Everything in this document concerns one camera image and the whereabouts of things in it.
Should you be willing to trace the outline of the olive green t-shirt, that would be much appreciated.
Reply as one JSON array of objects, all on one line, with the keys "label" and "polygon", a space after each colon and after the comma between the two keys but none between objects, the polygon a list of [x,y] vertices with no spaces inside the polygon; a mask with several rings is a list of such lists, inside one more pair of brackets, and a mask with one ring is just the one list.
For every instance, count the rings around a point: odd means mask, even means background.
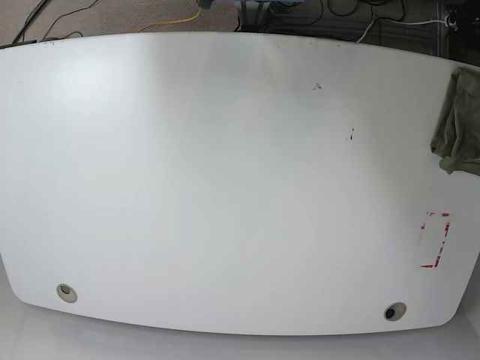
[{"label": "olive green t-shirt", "polygon": [[448,83],[430,151],[439,167],[479,175],[479,72],[458,67]]}]

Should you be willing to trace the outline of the red tape rectangle marking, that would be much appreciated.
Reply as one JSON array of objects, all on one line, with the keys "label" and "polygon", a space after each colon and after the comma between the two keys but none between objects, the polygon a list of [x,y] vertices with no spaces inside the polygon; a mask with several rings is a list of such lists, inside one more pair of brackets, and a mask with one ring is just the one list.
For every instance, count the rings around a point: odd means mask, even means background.
[{"label": "red tape rectangle marking", "polygon": [[427,213],[421,225],[415,261],[422,269],[436,268],[446,243],[451,215],[449,213]]}]

